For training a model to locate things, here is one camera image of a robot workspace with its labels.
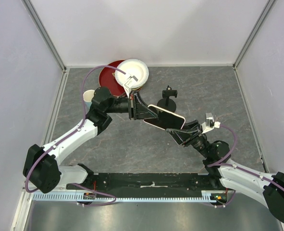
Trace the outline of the pink smartphone black screen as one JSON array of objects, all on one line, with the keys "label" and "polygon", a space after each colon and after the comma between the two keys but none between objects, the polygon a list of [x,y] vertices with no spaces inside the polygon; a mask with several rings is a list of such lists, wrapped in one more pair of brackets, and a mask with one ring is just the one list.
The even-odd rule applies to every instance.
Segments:
[{"label": "pink smartphone black screen", "polygon": [[144,119],[146,124],[162,130],[166,130],[168,128],[182,129],[185,124],[185,118],[174,112],[168,111],[153,104],[150,104],[148,109],[155,112],[157,114],[157,118]]}]

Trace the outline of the black phone stand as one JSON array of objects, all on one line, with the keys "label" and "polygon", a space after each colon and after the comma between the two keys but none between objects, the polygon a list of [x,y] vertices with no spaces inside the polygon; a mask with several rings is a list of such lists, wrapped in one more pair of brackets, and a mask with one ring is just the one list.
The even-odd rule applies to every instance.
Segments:
[{"label": "black phone stand", "polygon": [[165,90],[162,91],[162,98],[157,102],[157,106],[164,108],[168,111],[176,111],[176,103],[171,97],[177,98],[178,91],[173,90],[169,85]]}]

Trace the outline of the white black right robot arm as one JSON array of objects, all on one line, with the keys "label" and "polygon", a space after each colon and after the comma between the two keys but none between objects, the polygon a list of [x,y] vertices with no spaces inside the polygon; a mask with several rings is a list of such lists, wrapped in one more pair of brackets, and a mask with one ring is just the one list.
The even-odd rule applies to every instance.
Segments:
[{"label": "white black right robot arm", "polygon": [[203,157],[203,164],[210,176],[208,184],[213,189],[222,186],[244,194],[264,205],[280,222],[284,223],[284,173],[266,173],[243,166],[231,159],[237,145],[236,133],[232,130],[234,143],[229,146],[224,141],[210,143],[206,133],[216,128],[228,129],[228,126],[213,122],[199,124],[198,121],[187,123],[182,129],[168,128],[166,131],[177,144],[191,145]]}]

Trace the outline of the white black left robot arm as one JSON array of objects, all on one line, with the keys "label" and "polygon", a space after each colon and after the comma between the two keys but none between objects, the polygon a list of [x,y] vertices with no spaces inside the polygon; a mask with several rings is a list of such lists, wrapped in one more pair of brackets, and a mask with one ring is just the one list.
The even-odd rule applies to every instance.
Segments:
[{"label": "white black left robot arm", "polygon": [[131,92],[129,97],[114,97],[108,88],[97,88],[89,111],[76,126],[42,147],[34,144],[28,149],[23,168],[25,190],[49,193],[61,183],[77,183],[82,189],[92,187],[93,177],[82,165],[63,170],[60,165],[79,146],[109,126],[112,122],[110,113],[127,113],[131,120],[158,118],[137,91]]}]

